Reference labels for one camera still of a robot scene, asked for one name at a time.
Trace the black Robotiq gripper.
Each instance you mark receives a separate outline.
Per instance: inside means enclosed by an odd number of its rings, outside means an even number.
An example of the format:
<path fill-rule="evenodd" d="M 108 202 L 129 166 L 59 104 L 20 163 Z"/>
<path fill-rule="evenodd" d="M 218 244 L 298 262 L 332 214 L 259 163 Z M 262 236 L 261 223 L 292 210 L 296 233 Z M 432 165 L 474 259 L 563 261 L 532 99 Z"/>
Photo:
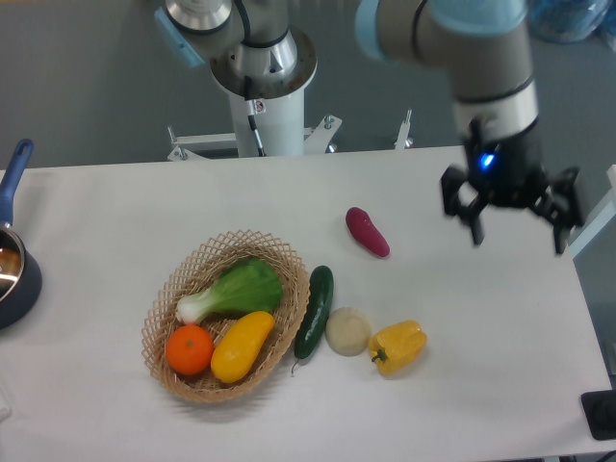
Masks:
<path fill-rule="evenodd" d="M 530 210 L 552 226 L 554 252 L 562 255 L 574 228 L 585 224 L 585 191 L 578 167 L 547 176 L 543 165 L 538 121 L 524 131 L 495 141 L 487 139 L 487 128 L 479 118 L 469 124 L 464 139 L 468 176 L 449 166 L 440 179 L 443 210 L 459 218 L 471 232 L 473 245 L 484 241 L 481 213 L 488 203 L 502 208 Z M 478 194 L 468 204 L 460 190 L 468 183 Z"/>

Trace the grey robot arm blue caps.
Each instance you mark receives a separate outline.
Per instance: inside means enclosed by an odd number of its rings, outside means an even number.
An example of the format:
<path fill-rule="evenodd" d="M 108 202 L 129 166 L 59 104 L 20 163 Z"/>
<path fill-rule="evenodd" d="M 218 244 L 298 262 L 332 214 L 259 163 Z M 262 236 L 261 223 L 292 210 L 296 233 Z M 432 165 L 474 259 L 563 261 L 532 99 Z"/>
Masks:
<path fill-rule="evenodd" d="M 241 156 L 305 152 L 303 93 L 317 56 L 286 2 L 166 1 L 154 17 L 169 47 L 189 65 L 208 63 L 226 91 Z M 374 59 L 447 73 L 467 165 L 442 175 L 446 215 L 480 244 L 485 208 L 528 209 L 562 253 L 587 209 L 576 168 L 549 176 L 543 166 L 525 19 L 523 1 L 364 1 L 355 34 Z"/>

